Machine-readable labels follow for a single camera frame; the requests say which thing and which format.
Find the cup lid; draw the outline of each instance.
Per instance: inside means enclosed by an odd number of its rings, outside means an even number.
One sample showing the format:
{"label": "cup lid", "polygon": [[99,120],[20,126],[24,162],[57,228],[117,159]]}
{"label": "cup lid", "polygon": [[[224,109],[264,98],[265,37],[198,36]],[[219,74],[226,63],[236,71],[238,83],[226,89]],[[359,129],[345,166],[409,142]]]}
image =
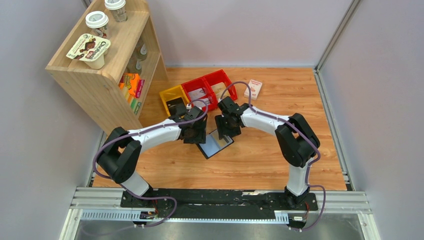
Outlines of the cup lid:
{"label": "cup lid", "polygon": [[92,29],[101,28],[108,22],[108,16],[102,11],[92,11],[85,16],[85,24]]}
{"label": "cup lid", "polygon": [[125,0],[104,0],[104,5],[109,10],[117,10],[125,6]]}

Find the small box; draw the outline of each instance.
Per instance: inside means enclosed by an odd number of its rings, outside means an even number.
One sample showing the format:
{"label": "small box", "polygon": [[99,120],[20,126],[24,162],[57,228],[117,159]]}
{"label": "small box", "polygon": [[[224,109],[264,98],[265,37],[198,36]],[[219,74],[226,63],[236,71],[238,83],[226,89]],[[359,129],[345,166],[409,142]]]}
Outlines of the small box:
{"label": "small box", "polygon": [[124,91],[128,91],[131,96],[139,98],[144,82],[144,79],[140,79],[137,73],[124,73],[119,81],[119,88],[125,89]]}
{"label": "small box", "polygon": [[[227,86],[225,86],[225,83],[223,83],[223,82],[219,82],[219,83],[212,85],[210,87],[212,88],[213,92],[215,93],[217,100],[221,98],[221,95],[223,94],[224,90],[227,88]],[[222,98],[225,98],[225,97],[231,97],[230,91],[226,91],[224,93],[224,96],[222,96]]]}
{"label": "small box", "polygon": [[[258,98],[259,91],[262,87],[262,82],[251,79],[249,81],[249,87],[251,90],[251,99],[256,100]],[[244,97],[249,98],[249,89],[246,87],[244,91]]]}
{"label": "small box", "polygon": [[204,96],[206,96],[206,93],[202,88],[198,88],[196,90],[188,92],[188,97],[192,100],[200,99]]}

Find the bottle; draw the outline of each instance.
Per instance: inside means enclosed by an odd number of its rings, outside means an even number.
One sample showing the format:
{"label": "bottle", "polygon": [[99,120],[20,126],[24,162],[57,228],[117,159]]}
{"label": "bottle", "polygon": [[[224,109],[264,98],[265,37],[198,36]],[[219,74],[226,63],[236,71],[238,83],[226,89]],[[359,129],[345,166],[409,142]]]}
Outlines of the bottle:
{"label": "bottle", "polygon": [[135,46],[135,53],[137,55],[137,58],[141,61],[146,60],[147,58],[147,48],[146,44],[144,43],[143,39],[140,37],[140,40],[138,40],[136,46]]}
{"label": "bottle", "polygon": [[141,76],[142,74],[142,60],[137,57],[137,54],[134,52],[132,56],[129,58],[128,65],[128,73],[130,74],[138,74]]}

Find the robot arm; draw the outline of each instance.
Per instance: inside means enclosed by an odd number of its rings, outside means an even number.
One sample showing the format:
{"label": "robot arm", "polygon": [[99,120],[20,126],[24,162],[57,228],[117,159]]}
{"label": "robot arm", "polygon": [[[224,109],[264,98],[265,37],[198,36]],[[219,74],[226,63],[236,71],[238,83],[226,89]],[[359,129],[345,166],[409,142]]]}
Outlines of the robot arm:
{"label": "robot arm", "polygon": [[295,113],[293,116],[276,115],[250,108],[247,103],[239,106],[230,97],[218,103],[222,115],[215,117],[219,137],[228,135],[235,137],[241,134],[241,128],[259,129],[277,137],[282,155],[289,165],[289,178],[286,186],[286,196],[293,205],[301,203],[309,192],[305,181],[308,174],[308,163],[313,160],[314,149],[300,136],[295,137],[295,131],[283,120],[296,126],[318,148],[320,141],[312,131],[305,118]]}
{"label": "robot arm", "polygon": [[183,107],[180,114],[141,129],[125,131],[122,127],[115,128],[105,144],[125,135],[131,137],[106,147],[98,157],[98,164],[115,183],[142,196],[151,186],[136,172],[140,154],[159,144],[175,140],[183,140],[189,144],[205,143],[207,116],[193,123],[182,123],[194,120],[204,113],[198,107],[192,108],[187,113],[186,111]]}

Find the yogurt cup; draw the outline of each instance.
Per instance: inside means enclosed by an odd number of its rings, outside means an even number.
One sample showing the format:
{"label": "yogurt cup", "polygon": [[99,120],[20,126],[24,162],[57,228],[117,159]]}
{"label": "yogurt cup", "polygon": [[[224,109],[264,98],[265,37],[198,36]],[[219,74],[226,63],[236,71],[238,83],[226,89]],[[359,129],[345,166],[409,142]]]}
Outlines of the yogurt cup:
{"label": "yogurt cup", "polygon": [[104,53],[111,46],[111,41],[92,34],[81,35],[66,56],[83,61],[92,69],[101,69],[105,65]]}
{"label": "yogurt cup", "polygon": [[104,0],[104,6],[110,10],[113,18],[118,23],[125,22],[127,17],[127,12],[125,11],[125,0]]}

